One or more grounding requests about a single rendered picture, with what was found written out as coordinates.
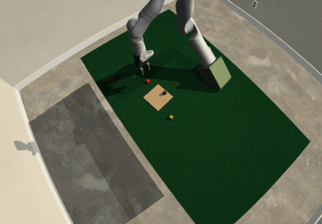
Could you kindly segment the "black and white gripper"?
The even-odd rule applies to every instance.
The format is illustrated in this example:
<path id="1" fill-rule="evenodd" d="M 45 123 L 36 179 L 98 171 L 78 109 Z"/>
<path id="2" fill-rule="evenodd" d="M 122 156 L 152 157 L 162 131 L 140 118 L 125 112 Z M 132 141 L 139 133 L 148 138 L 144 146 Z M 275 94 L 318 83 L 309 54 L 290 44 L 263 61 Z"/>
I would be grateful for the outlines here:
<path id="1" fill-rule="evenodd" d="M 154 52 L 152 50 L 147 51 L 144 45 L 142 49 L 135 50 L 132 48 L 132 53 L 135 59 L 135 65 L 141 69 L 141 73 L 144 75 L 142 66 L 146 64 L 148 71 L 150 70 L 148 58 L 150 58 L 154 54 Z"/>

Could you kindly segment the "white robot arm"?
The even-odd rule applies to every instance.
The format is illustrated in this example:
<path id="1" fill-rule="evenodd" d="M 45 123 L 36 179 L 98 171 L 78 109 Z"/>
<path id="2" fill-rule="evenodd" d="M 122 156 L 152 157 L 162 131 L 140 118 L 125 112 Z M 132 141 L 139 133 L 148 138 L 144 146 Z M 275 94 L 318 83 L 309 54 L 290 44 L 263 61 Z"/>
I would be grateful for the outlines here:
<path id="1" fill-rule="evenodd" d="M 162 10 L 164 2 L 165 0 L 150 0 L 138 14 L 138 19 L 129 19 L 127 22 L 126 27 L 133 49 L 138 50 L 144 47 L 144 39 L 142 36 L 151 21 L 153 21 Z M 186 35 L 192 31 L 192 35 L 188 39 L 188 42 L 196 53 L 202 66 L 205 67 L 214 62 L 216 58 L 210 47 L 205 43 L 194 20 L 191 18 L 193 12 L 194 0 L 177 0 L 177 29 L 182 35 Z"/>

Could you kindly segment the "cream square mat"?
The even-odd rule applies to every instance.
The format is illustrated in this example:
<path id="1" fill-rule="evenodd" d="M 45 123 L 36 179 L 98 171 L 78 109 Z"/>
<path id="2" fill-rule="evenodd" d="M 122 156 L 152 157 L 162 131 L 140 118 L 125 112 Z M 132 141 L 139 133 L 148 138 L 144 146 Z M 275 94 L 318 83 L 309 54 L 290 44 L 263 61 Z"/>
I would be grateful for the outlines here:
<path id="1" fill-rule="evenodd" d="M 159 111 L 173 97 L 167 91 L 166 95 L 164 95 L 163 91 L 164 89 L 158 84 L 144 96 L 144 99 L 157 111 Z"/>

